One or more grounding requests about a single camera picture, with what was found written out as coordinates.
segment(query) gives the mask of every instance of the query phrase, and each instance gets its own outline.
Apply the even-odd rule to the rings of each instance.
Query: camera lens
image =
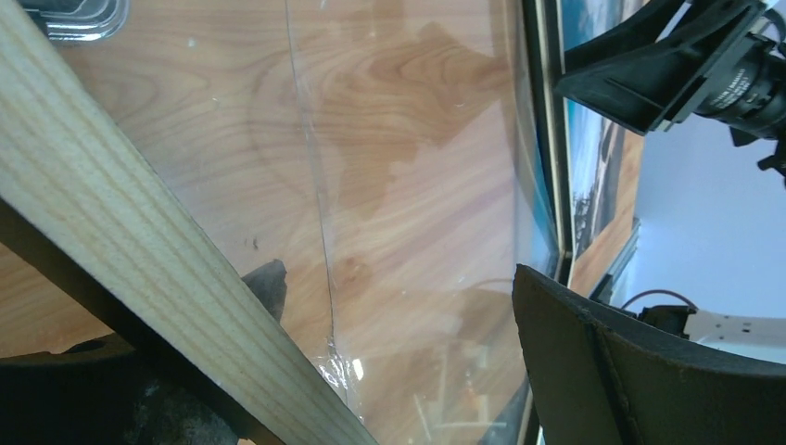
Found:
[[[786,60],[771,54],[772,47],[755,44],[695,113],[763,139],[786,134]]]

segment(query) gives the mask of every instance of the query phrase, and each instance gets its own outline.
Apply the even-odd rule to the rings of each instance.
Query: photograph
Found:
[[[641,0],[563,0],[564,50],[607,32],[635,12]],[[568,101],[575,257],[614,220],[625,130]]]

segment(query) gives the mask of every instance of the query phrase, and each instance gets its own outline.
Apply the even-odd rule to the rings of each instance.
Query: cable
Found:
[[[646,297],[648,295],[652,295],[652,294],[666,294],[666,295],[670,295],[670,296],[674,297],[675,299],[679,299],[683,303],[687,304],[688,307],[690,307],[691,309],[695,309],[696,311],[699,310],[699,307],[696,306],[693,303],[693,301],[690,301],[687,297],[684,297],[682,294],[679,294],[679,293],[677,293],[677,292],[675,292],[673,290],[666,290],[666,289],[645,290],[644,292],[641,292],[639,294],[634,295],[631,299],[626,301],[625,304],[623,304],[622,307],[620,307],[619,309],[625,309],[626,307],[630,306],[631,304],[633,304],[637,300],[642,299],[642,298],[644,298],[644,297]]]

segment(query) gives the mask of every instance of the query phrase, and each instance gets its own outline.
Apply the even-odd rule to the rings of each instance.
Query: transparent plastic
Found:
[[[133,0],[62,48],[380,443],[515,438],[514,266],[551,273],[518,4]]]

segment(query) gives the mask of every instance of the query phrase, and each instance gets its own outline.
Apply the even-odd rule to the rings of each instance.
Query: white plastic part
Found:
[[[710,348],[786,364],[786,319],[698,311],[688,317],[684,333]]]

